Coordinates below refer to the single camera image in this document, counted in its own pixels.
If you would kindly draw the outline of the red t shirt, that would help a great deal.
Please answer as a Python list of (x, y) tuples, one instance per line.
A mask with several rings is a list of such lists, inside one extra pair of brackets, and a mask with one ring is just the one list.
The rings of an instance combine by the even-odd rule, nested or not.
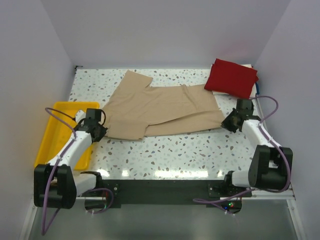
[(217, 58), (211, 66), (204, 89), (249, 99), (258, 80), (257, 70)]

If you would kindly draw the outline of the beige t shirt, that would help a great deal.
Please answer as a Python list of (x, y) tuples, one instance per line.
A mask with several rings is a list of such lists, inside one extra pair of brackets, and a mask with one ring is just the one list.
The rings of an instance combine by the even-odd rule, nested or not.
[(139, 141), (217, 129), (224, 120), (204, 85), (151, 86), (153, 79), (128, 70), (103, 111), (106, 137)]

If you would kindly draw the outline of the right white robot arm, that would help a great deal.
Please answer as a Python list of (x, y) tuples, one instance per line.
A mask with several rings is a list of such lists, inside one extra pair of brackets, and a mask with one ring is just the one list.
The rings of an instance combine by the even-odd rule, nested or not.
[(229, 171), (224, 177), (222, 189), (227, 196), (235, 196), (241, 188), (271, 193), (289, 189), (294, 153), (273, 139), (263, 125), (264, 120), (254, 115), (251, 99), (238, 99), (236, 107), (221, 124), (230, 132), (242, 132), (254, 148), (248, 170)]

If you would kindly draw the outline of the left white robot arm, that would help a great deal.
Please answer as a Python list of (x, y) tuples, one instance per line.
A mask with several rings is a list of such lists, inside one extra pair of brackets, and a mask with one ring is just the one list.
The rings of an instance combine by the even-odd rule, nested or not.
[(102, 109), (88, 108), (79, 111), (72, 120), (72, 127), (59, 118), (56, 109), (45, 109), (53, 118), (66, 125), (71, 135), (61, 150), (46, 164), (34, 168), (33, 201), (42, 208), (70, 209), (76, 198), (85, 192), (99, 196), (104, 190), (101, 175), (90, 171), (73, 175), (73, 170), (83, 153), (99, 142), (107, 133), (104, 126), (107, 116)]

